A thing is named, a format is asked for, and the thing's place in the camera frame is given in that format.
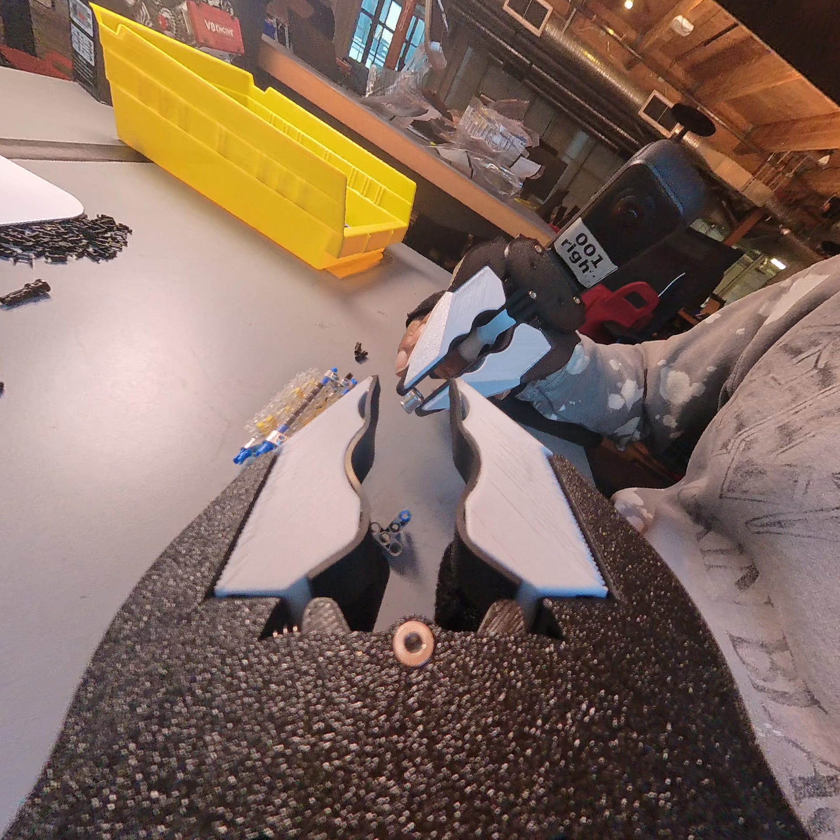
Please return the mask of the grey desk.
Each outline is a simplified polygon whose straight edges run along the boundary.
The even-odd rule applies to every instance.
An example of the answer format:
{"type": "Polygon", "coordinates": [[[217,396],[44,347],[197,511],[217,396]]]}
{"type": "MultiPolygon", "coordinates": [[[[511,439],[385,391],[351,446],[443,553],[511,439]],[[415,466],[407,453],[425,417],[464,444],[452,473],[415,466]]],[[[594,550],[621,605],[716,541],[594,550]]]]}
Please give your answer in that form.
{"type": "Polygon", "coordinates": [[[403,313],[445,282],[405,246],[348,286],[150,163],[26,163],[132,229],[115,260],[2,268],[50,299],[2,314],[3,838],[548,838],[554,645],[487,698],[497,637],[431,617],[464,487],[446,415],[403,415],[403,313]],[[361,342],[369,357],[354,360],[361,342]],[[283,635],[281,604],[206,596],[266,471],[234,466],[298,371],[379,375],[371,519],[409,508],[374,633],[283,635]]]}

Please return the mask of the white book stand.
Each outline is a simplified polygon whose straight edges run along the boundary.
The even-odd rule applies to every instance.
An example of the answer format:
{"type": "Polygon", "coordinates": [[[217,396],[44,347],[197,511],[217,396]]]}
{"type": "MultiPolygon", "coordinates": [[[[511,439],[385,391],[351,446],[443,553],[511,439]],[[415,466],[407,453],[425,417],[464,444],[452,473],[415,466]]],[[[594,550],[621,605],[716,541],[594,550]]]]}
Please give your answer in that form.
{"type": "Polygon", "coordinates": [[[60,221],[83,213],[73,195],[1,157],[2,227],[60,221]]]}

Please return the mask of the clear plastic bags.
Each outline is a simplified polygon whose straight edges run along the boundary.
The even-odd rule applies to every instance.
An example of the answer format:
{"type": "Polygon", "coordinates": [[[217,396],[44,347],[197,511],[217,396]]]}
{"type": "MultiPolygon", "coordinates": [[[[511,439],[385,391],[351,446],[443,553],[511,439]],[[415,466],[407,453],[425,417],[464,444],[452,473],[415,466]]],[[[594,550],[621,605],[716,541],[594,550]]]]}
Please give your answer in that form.
{"type": "Polygon", "coordinates": [[[473,97],[449,142],[510,170],[521,180],[536,177],[543,165],[529,158],[528,148],[539,146],[539,134],[524,123],[529,104],[515,98],[473,97]]]}

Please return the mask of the black monitor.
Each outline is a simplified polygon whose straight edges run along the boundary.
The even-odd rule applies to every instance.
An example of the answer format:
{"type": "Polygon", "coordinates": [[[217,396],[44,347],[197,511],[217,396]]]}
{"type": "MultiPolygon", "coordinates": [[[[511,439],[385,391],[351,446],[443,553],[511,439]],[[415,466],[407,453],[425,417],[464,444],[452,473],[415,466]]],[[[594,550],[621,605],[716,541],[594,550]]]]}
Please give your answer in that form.
{"type": "Polygon", "coordinates": [[[651,319],[637,330],[640,339],[651,340],[679,310],[708,299],[742,256],[740,249],[687,228],[630,263],[625,278],[643,281],[658,294],[651,319]]]}

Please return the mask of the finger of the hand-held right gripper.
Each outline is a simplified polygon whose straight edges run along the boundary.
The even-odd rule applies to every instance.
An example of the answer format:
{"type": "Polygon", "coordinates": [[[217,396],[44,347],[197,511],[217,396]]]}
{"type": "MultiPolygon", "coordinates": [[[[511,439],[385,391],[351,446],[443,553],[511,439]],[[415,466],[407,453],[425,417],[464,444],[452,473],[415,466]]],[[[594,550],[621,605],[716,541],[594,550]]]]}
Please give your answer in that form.
{"type": "Polygon", "coordinates": [[[500,324],[489,322],[471,331],[467,331],[466,325],[454,322],[427,325],[417,343],[418,389],[424,396],[417,405],[419,414],[449,409],[449,382],[453,380],[461,380],[483,396],[508,392],[521,385],[525,374],[552,351],[550,339],[544,332],[524,323],[504,322],[502,325],[506,329],[501,330],[500,324]],[[443,378],[435,389],[420,385],[431,377],[449,352],[456,350],[463,356],[464,343],[475,341],[479,341],[479,348],[474,360],[443,378]]]}
{"type": "Polygon", "coordinates": [[[479,316],[489,313],[493,318],[505,306],[502,280],[489,267],[482,268],[458,289],[445,292],[416,342],[401,391],[410,391],[437,367],[452,343],[469,334],[479,316]]]}

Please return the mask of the heap of black pins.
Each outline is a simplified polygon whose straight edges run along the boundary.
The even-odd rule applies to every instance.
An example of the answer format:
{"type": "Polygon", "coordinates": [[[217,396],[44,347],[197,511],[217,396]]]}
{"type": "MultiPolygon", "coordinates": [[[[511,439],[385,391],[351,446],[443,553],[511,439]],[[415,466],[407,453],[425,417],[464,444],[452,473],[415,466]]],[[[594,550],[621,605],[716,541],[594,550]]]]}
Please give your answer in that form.
{"type": "Polygon", "coordinates": [[[70,259],[110,261],[127,247],[132,232],[102,214],[5,226],[1,229],[1,259],[30,267],[37,260],[51,265],[64,265],[70,259]]]}

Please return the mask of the transparent brick engine model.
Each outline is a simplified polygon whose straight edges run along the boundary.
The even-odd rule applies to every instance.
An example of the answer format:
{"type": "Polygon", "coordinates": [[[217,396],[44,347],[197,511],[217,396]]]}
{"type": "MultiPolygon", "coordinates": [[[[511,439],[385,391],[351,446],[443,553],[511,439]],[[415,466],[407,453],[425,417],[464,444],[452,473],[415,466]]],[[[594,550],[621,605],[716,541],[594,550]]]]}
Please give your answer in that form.
{"type": "Polygon", "coordinates": [[[357,384],[351,373],[340,376],[332,367],[296,374],[246,424],[247,440],[233,461],[241,466],[273,452],[357,384]]]}

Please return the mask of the red rounded object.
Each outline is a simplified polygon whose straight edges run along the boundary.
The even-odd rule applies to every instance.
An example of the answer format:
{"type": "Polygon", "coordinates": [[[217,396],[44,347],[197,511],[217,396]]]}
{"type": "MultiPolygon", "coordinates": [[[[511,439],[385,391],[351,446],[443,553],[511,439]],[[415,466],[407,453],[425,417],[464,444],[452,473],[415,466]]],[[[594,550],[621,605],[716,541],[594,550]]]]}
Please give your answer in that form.
{"type": "Polygon", "coordinates": [[[597,343],[636,343],[659,304],[659,295],[647,283],[635,281],[618,290],[599,284],[581,295],[585,316],[580,335],[597,343]]]}

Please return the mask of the colourful printed box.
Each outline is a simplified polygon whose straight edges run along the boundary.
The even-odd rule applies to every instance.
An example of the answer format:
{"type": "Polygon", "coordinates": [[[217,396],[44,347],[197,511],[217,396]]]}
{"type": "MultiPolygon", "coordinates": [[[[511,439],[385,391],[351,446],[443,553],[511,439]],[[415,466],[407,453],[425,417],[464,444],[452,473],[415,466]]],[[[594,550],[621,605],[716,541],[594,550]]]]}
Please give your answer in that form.
{"type": "Polygon", "coordinates": [[[245,53],[234,2],[114,1],[101,4],[211,56],[232,61],[245,53]]]}

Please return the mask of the dark cardboard box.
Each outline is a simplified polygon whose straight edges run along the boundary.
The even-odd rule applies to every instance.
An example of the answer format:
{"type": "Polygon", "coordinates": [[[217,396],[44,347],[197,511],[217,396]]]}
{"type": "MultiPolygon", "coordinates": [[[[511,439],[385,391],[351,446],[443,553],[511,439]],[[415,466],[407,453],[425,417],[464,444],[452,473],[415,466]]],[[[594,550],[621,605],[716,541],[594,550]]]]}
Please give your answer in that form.
{"type": "Polygon", "coordinates": [[[96,100],[111,106],[97,19],[88,1],[69,1],[68,12],[73,78],[96,100]]]}

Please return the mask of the yellow plastic bin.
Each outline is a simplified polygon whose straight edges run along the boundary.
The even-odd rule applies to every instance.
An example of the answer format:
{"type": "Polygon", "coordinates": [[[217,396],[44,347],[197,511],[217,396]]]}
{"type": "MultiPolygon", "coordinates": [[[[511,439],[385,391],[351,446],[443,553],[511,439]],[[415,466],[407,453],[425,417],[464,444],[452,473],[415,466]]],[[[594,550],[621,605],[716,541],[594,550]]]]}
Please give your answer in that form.
{"type": "Polygon", "coordinates": [[[403,241],[414,181],[252,76],[92,6],[118,136],[337,277],[403,241]]]}

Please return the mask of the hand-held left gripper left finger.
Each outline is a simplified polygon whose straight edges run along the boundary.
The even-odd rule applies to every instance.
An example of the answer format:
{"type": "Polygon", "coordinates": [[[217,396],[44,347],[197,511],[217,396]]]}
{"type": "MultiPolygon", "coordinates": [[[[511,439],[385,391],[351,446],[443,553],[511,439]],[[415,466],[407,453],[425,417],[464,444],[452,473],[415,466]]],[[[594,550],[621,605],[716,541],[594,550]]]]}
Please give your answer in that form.
{"type": "Polygon", "coordinates": [[[299,624],[307,604],[339,604],[374,628],[390,566],[370,534],[361,486],[375,454],[381,387],[365,379],[280,447],[218,577],[216,597],[279,597],[299,624]]]}

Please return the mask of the person's right forearm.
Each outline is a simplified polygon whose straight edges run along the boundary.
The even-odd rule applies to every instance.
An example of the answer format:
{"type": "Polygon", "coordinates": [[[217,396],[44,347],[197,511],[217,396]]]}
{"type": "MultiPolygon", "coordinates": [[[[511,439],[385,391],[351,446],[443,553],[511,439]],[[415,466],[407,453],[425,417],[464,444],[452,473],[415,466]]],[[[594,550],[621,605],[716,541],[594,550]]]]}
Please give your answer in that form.
{"type": "Polygon", "coordinates": [[[758,290],[667,340],[601,344],[580,336],[566,365],[525,385],[518,399],[621,446],[647,439],[664,448],[709,424],[725,382],[790,286],[758,290]]]}

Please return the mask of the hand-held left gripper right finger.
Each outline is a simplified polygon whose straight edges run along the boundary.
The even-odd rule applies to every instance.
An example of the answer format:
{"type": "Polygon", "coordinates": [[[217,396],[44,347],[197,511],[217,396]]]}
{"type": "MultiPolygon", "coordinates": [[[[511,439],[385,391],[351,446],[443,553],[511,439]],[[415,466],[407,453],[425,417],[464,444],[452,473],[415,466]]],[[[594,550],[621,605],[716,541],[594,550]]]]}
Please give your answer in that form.
{"type": "Polygon", "coordinates": [[[573,631],[612,616],[596,554],[553,453],[472,386],[449,388],[465,488],[440,569],[440,624],[466,631],[573,631]]]}

